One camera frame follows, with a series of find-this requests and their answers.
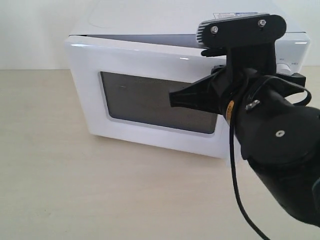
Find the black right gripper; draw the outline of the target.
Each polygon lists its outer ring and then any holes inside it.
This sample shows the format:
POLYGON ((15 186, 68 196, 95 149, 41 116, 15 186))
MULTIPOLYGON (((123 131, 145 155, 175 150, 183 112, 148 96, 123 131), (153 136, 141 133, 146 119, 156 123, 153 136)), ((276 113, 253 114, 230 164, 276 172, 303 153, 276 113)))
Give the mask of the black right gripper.
POLYGON ((252 111, 259 104, 269 100, 263 96, 263 91, 271 90, 282 99, 306 91, 306 77, 299 73, 292 75, 276 73, 274 75, 261 75, 254 69, 245 69, 235 80, 227 82, 226 67, 215 68, 212 80, 212 89, 217 99, 218 114, 224 115, 226 120, 231 118, 231 104, 244 104, 247 112, 252 111))

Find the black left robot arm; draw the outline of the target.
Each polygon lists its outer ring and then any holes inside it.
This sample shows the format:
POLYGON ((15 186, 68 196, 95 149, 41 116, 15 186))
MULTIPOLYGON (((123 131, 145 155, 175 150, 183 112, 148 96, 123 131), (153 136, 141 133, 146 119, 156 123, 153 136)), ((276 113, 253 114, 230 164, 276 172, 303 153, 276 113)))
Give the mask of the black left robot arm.
POLYGON ((320 111, 287 97, 305 91, 294 73, 241 76, 228 82, 210 75, 172 91, 172 107, 222 115, 234 127, 241 156, 293 218, 320 224, 320 111))

